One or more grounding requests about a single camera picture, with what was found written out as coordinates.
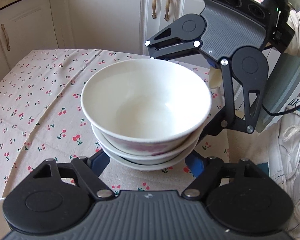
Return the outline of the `white quilted jacket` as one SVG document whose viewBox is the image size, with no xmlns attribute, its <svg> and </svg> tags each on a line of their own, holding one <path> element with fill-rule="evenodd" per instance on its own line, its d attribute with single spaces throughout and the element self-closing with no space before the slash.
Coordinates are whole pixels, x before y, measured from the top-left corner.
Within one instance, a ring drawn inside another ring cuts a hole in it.
<svg viewBox="0 0 300 240">
<path fill-rule="evenodd" d="M 294 211 L 287 232 L 300 239 L 300 109 L 261 133 L 228 132 L 230 160 L 248 158 L 290 196 Z"/>
</svg>

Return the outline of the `white bowl with pink flowers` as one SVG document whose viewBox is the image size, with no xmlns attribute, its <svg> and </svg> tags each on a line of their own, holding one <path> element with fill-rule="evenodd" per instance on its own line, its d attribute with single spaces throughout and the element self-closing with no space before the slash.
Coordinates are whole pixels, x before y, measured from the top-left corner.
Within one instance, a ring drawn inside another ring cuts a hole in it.
<svg viewBox="0 0 300 240">
<path fill-rule="evenodd" d="M 164 60 L 132 59 L 96 72 L 84 85 L 86 118 L 119 150 L 181 145 L 211 109 L 204 80 L 188 68 Z"/>
<path fill-rule="evenodd" d="M 196 139 L 189 147 L 187 147 L 185 150 L 181 151 L 174 158 L 170 157 L 169 160 L 159 159 L 159 160 L 148 160 L 148 161 L 129 160 L 129 159 L 120 157 L 113 150 L 107 149 L 101 142 L 99 142 L 99 144 L 101 145 L 101 148 L 102 148 L 102 150 L 104 150 L 106 155 L 110 157 L 110 159 L 113 159 L 116 162 L 118 162 L 128 168 L 132 168 L 132 169 L 135 169 L 138 171 L 147 171 L 148 172 L 148 171 L 163 170 L 165 168 L 168 168 L 170 166 L 178 164 L 192 152 L 192 150 L 195 148 L 198 140 L 199 139 Z"/>
<path fill-rule="evenodd" d="M 170 157 L 174 158 L 181 151 L 189 147 L 196 139 L 199 139 L 201 132 L 203 131 L 204 125 L 201 125 L 194 132 L 192 132 L 186 140 L 179 146 L 174 146 L 171 150 L 164 150 L 163 147 L 167 144 L 161 144 L 159 146 L 138 146 L 137 151 L 134 153 L 128 153 L 122 150 L 119 150 L 117 147 L 112 145 L 106 137 L 96 128 L 94 125 L 91 125 L 94 136 L 96 137 L 98 143 L 101 142 L 107 149 L 113 150 L 120 157 L 129 159 L 129 160 L 139 160 L 139 161 L 148 161 L 148 160 L 169 160 Z"/>
</svg>

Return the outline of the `cherry print tablecloth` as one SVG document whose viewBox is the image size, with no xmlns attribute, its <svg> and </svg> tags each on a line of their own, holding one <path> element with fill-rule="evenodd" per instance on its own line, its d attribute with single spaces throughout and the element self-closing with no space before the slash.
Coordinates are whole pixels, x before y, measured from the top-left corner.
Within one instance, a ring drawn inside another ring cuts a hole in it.
<svg viewBox="0 0 300 240">
<path fill-rule="evenodd" d="M 0 198 L 6 197 L 42 161 L 68 163 L 101 148 L 81 110 L 88 79 L 112 63 L 146 56 L 106 50 L 33 50 L 0 82 Z M 195 149 L 229 162 L 226 130 L 207 136 Z M 141 172 L 111 160 L 101 180 L 121 190 L 183 191 L 194 180 L 184 161 Z"/>
</svg>

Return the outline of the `white kitchen cabinets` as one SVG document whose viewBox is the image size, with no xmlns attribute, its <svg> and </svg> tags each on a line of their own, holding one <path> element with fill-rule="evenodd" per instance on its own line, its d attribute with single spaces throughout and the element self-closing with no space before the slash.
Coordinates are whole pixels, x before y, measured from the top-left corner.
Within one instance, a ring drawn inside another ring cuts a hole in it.
<svg viewBox="0 0 300 240">
<path fill-rule="evenodd" d="M 35 49 L 105 49 L 146 54 L 145 41 L 179 17 L 204 9 L 203 0 L 0 0 L 0 80 Z M 7 51 L 1 24 L 10 40 Z"/>
</svg>

